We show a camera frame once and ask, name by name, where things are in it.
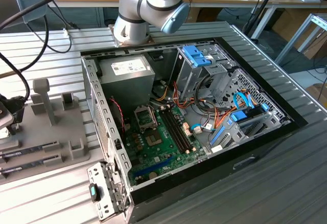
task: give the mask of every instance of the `metal rod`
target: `metal rod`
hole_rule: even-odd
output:
[[[265,9],[265,6],[267,4],[269,0],[264,0],[263,3],[261,4],[259,10],[256,12],[255,16],[254,16],[254,19],[251,20],[251,22],[249,22],[249,24],[247,25],[245,31],[244,31],[244,34],[246,36],[248,36],[248,34],[250,33],[252,27],[254,26],[255,22],[257,21],[257,19],[259,18],[261,12]]]

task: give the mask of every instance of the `sticker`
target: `sticker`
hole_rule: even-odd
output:
[[[8,154],[8,155],[4,155],[3,157],[4,158],[10,158],[11,156],[18,156],[18,155],[21,155],[21,152],[15,152],[15,153],[12,153],[12,154]]]
[[[211,150],[213,151],[213,153],[215,153],[217,151],[220,151],[222,149],[223,149],[223,147],[221,145],[218,145],[218,146],[215,146],[215,147],[211,148]]]
[[[208,129],[208,130],[210,130],[212,128],[212,126],[213,126],[212,124],[207,123],[206,126],[205,126],[205,128]]]
[[[14,169],[8,169],[8,170],[5,170],[5,171],[2,171],[2,174],[7,174],[7,173],[18,171],[18,170],[21,170],[21,169],[22,169],[22,167],[18,167],[18,168],[14,168]]]
[[[207,56],[205,56],[205,58],[206,59],[214,59],[213,56],[211,56],[211,55],[207,55]]]
[[[147,70],[140,59],[113,63],[111,67],[116,76]]]

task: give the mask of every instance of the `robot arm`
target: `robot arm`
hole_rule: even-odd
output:
[[[185,22],[189,6],[182,0],[119,0],[114,36],[122,43],[137,45],[149,39],[148,23],[171,34]]]

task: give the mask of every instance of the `side panel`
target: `side panel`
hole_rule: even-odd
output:
[[[262,147],[259,147],[251,152],[248,152],[236,159],[231,161],[227,161],[225,164],[214,168],[213,170],[208,171],[205,174],[202,174],[196,178],[193,178],[183,184],[180,184],[162,194],[157,195],[145,202],[139,203],[135,206],[131,206],[128,210],[127,220],[128,223],[136,223],[153,213],[162,210],[163,208],[189,196],[193,193],[200,191],[211,184],[224,179],[225,177],[235,173],[243,169],[250,162],[252,162],[252,158],[260,157],[261,154],[265,153],[269,148],[277,145],[281,142],[273,141],[268,144],[265,144]],[[243,165],[239,165],[238,167],[234,167],[235,164],[242,162],[246,159],[249,159],[248,163],[244,162]]]

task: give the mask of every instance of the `slotted metal surface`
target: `slotted metal surface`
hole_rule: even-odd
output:
[[[156,42],[223,37],[309,122],[261,161],[148,217],[142,223],[325,223],[327,203],[326,113],[268,57],[225,22],[185,24],[175,34],[150,28]],[[82,77],[80,51],[114,46],[107,29],[71,31],[73,47],[60,55],[45,55],[25,72],[32,80],[47,77],[50,97],[65,91],[80,98],[91,158],[31,178],[0,186],[3,223],[98,223],[90,200],[86,169],[102,159],[91,120]],[[51,32],[49,45],[65,50],[68,41]],[[0,51],[18,68],[35,58],[41,43],[32,33],[0,35]],[[0,62],[0,72],[8,71]],[[1,94],[24,95],[17,76],[0,79]],[[107,223],[124,223],[122,216]]]

